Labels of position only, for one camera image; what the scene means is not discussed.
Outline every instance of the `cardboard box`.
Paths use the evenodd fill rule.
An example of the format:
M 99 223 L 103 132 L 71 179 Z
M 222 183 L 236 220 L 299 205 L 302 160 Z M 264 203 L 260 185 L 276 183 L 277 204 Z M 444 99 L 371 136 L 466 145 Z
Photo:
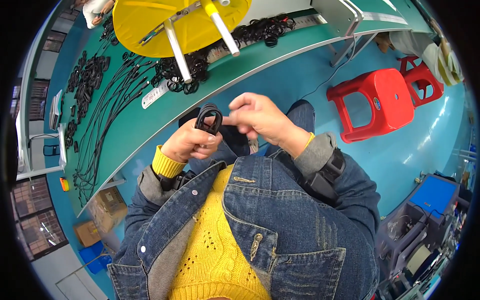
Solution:
M 76 224 L 73 226 L 73 231 L 84 247 L 90 247 L 100 240 L 100 234 L 93 221 Z
M 90 200 L 88 209 L 96 227 L 109 232 L 127 215 L 127 205 L 116 187 L 101 190 Z

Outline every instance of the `hand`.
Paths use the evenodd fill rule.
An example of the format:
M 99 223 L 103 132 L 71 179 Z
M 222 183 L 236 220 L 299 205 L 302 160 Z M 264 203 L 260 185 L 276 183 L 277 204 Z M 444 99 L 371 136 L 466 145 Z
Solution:
M 430 21 L 430 25 L 432 26 L 433 30 L 434 30 L 436 33 L 438 33 L 438 35 L 440 35 L 440 36 L 443 36 L 443 35 L 444 35 L 443 32 L 442 32 L 442 30 L 440 29 L 440 26 L 438 25 L 438 23 L 437 23 L 436 20 L 432 19 L 432 20 Z
M 107 3 L 105 3 L 100 13 L 103 13 L 103 14 L 109 13 L 112 10 L 113 5 L 115 5 L 115 1 L 113 0 L 108 1 Z
M 97 26 L 97 25 L 100 24 L 101 22 L 102 22 L 102 17 L 97 16 L 97 17 L 95 17 L 95 18 L 92 20 L 92 25 Z
M 205 123 L 211 125 L 215 117 L 205 118 Z M 179 163 L 186 163 L 189 158 L 206 159 L 216 151 L 223 137 L 218 132 L 216 136 L 195 128 L 192 119 L 183 124 L 163 144 L 162 153 Z
M 279 145 L 293 157 L 302 153 L 310 134 L 296 126 L 266 96 L 243 93 L 228 106 L 232 112 L 224 125 L 236 125 L 240 133 L 254 140 L 260 134 L 267 142 Z

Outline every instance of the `window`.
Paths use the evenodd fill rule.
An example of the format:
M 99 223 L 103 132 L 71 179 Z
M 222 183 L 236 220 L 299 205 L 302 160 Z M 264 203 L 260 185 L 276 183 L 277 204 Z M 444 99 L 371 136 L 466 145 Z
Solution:
M 43 45 L 43 50 L 60 52 L 61 45 L 63 44 L 66 36 L 67 34 L 63 32 L 50 30 L 47 40 Z
M 63 18 L 63 19 L 67 19 L 67 20 L 70 20 L 70 21 L 75 21 L 75 19 L 77 18 L 78 14 L 80 13 L 80 11 L 76 10 L 76 9 L 64 9 L 62 11 L 62 13 L 60 14 L 60 18 Z
M 30 94 L 30 121 L 43 120 L 45 117 L 45 104 L 50 80 L 35 79 Z
M 18 240 L 31 261 L 68 244 L 55 214 L 45 175 L 18 182 L 11 198 Z
M 13 87 L 13 95 L 12 95 L 12 104 L 10 106 L 10 114 L 14 119 L 17 118 L 18 111 L 20 110 L 20 85 L 16 85 Z

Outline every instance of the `red plastic stool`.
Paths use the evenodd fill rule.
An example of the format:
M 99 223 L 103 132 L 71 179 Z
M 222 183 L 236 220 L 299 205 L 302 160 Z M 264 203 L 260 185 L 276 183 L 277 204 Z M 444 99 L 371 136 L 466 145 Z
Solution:
M 368 125 L 352 126 L 343 98 L 362 93 L 370 103 L 372 120 Z M 413 120 L 413 104 L 402 74 L 396 69 L 382 69 L 362 74 L 327 90 L 343 125 L 340 137 L 345 143 L 363 141 L 372 136 L 397 130 Z
M 414 108 L 419 107 L 420 105 L 427 104 L 429 102 L 435 101 L 444 94 L 444 85 L 435 78 L 435 76 L 430 72 L 430 69 L 422 61 L 418 66 L 413 62 L 418 57 L 416 56 L 406 56 L 401 59 L 400 73 L 402 73 L 405 82 L 407 83 L 408 90 L 410 95 L 415 102 L 413 104 Z M 413 69 L 407 71 L 407 63 L 411 63 Z M 420 99 L 419 95 L 412 86 L 412 83 L 416 82 L 419 90 L 423 90 L 423 98 Z M 427 86 L 431 85 L 433 88 L 433 94 L 430 97 L 425 97 L 427 95 Z

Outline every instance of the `denim jacket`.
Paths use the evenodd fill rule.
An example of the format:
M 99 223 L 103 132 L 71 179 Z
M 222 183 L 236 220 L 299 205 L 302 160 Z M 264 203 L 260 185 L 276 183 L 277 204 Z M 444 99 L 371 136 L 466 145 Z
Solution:
M 225 217 L 274 300 L 368 300 L 376 290 L 376 184 L 348 155 L 334 184 L 340 207 L 315 201 L 297 184 L 299 176 L 321 169 L 335 146 L 331 135 L 322 134 L 295 160 L 279 150 L 270 157 L 239 157 L 234 164 L 223 193 Z M 151 166 L 145 168 L 128 207 L 125 238 L 108 265 L 118 299 L 166 297 L 195 216 L 225 167 L 216 162 L 168 192 Z

